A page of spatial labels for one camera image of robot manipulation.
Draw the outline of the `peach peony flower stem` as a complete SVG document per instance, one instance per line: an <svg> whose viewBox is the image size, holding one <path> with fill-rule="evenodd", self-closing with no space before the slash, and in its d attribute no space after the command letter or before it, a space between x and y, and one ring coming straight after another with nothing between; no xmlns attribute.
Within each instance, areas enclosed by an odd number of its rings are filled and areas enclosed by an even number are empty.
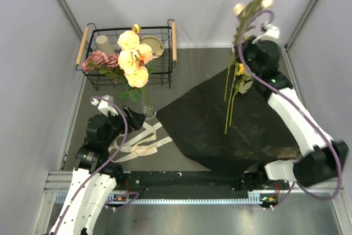
<svg viewBox="0 0 352 235"><path fill-rule="evenodd" d="M129 97L134 102L138 100L139 96L143 98L151 72L146 65L153 60L152 48L140 41L140 31L141 26L134 24L131 30L123 32L117 41L121 48L118 59L119 66L127 79L126 91L120 96L123 100Z"/></svg>

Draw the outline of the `small cream rosebud stem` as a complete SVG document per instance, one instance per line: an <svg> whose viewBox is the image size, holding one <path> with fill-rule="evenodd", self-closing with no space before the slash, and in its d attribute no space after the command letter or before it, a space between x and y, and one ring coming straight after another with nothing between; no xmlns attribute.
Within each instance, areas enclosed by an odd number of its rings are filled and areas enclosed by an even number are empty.
<svg viewBox="0 0 352 235"><path fill-rule="evenodd" d="M252 0L248 4L238 3L233 8L233 12L238 19L238 26L235 30L234 45L237 46L239 43L239 34L243 31L244 33L250 31L255 26L245 26L248 20L258 13L259 11L269 8L273 5L273 0ZM240 62L239 56L235 48L232 48L232 56L229 62L229 66L232 63Z"/></svg>

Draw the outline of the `clear glass vase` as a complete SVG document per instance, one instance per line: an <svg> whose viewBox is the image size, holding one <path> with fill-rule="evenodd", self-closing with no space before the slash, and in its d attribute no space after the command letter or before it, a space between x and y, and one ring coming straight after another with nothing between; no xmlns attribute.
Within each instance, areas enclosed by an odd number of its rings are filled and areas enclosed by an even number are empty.
<svg viewBox="0 0 352 235"><path fill-rule="evenodd" d="M144 104L143 104L143 112L145 115L145 119L146 120L152 120L155 118L156 116L156 110L155 108L152 106L148 95L146 93L146 91L144 91L143 93L143 100L144 100Z"/></svg>

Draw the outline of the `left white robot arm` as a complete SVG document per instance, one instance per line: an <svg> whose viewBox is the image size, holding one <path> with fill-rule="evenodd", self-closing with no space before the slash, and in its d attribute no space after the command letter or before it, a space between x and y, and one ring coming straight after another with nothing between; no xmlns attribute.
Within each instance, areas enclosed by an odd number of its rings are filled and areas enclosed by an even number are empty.
<svg viewBox="0 0 352 235"><path fill-rule="evenodd" d="M127 106L123 112L121 116L111 110L89 118L64 205L50 234L92 234L111 191L123 186L123 168L109 159L108 148L118 136L140 130L145 121L143 114Z"/></svg>

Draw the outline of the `black wrapping paper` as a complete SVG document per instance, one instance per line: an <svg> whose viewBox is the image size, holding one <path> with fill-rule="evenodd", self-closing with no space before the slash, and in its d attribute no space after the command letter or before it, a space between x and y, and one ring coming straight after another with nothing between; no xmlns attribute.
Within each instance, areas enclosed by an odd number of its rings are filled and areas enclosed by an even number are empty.
<svg viewBox="0 0 352 235"><path fill-rule="evenodd" d="M299 147L279 115L251 88L236 95L226 126L226 71L192 88L157 112L157 118L187 158L229 176L257 164L290 160Z"/></svg>

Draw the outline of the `flower bouquet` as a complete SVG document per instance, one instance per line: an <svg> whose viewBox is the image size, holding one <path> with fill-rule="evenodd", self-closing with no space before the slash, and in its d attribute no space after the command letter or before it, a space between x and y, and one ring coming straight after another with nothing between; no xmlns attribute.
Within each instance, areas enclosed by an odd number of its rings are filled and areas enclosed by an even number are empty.
<svg viewBox="0 0 352 235"><path fill-rule="evenodd" d="M236 95L247 93L252 84L252 76L246 71L242 63L235 62L228 67L224 92L224 101L227 103L225 134L227 134L228 128L232 124Z"/></svg>

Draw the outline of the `cream ribbon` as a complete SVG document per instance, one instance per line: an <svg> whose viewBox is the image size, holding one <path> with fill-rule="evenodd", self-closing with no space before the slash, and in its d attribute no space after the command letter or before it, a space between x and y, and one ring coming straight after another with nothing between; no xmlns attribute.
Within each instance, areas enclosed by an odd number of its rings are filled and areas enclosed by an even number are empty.
<svg viewBox="0 0 352 235"><path fill-rule="evenodd" d="M142 128L142 132L128 140L119 151L126 155L121 158L114 158L113 163L122 163L138 157L153 155L158 152L161 146L173 141L169 136L163 139L158 138L157 131L162 128L160 122L154 125L144 122Z"/></svg>

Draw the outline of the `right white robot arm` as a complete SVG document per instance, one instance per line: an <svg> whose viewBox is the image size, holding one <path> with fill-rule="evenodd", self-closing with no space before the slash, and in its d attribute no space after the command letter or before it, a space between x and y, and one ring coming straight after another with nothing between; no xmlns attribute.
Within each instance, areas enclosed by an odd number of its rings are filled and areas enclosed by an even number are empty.
<svg viewBox="0 0 352 235"><path fill-rule="evenodd" d="M297 161L266 164L256 176L258 185L268 189L277 180L286 180L310 187L341 176L349 148L324 132L302 105L292 83L278 69L278 45L251 36L242 44L242 52L255 76L256 90L283 120L302 155Z"/></svg>

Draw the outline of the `pink rose stem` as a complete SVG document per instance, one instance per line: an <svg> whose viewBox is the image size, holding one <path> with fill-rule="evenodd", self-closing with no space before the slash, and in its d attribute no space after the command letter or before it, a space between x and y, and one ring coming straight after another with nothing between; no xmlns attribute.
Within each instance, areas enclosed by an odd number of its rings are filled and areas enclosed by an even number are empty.
<svg viewBox="0 0 352 235"><path fill-rule="evenodd" d="M96 72L107 76L117 83L127 83L124 71L119 66L119 54L106 55L101 51L93 51L81 64L84 73Z"/></svg>

